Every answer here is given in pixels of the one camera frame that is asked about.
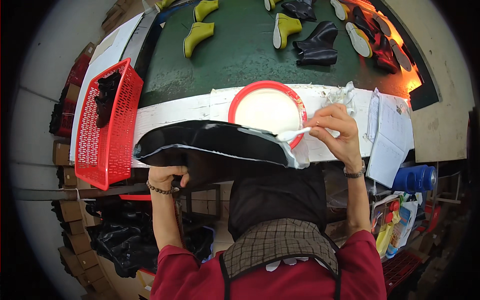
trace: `worker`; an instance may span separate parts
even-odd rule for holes
[[[346,108],[316,111],[305,126],[345,164],[348,239],[339,249],[325,234],[326,195],[318,165],[236,180],[228,230],[235,241],[204,264],[182,248],[171,182],[185,166],[151,167],[153,229],[160,251],[150,299],[386,299],[358,128]],[[340,132],[334,138],[325,128]]]

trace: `paper document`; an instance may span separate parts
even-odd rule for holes
[[[405,160],[410,147],[411,121],[406,113],[398,113],[395,100],[379,95],[378,132],[374,143],[366,176],[391,188],[400,164]]]
[[[380,107],[380,92],[377,88],[372,93],[368,109],[367,137],[373,143],[378,131],[378,111]]]

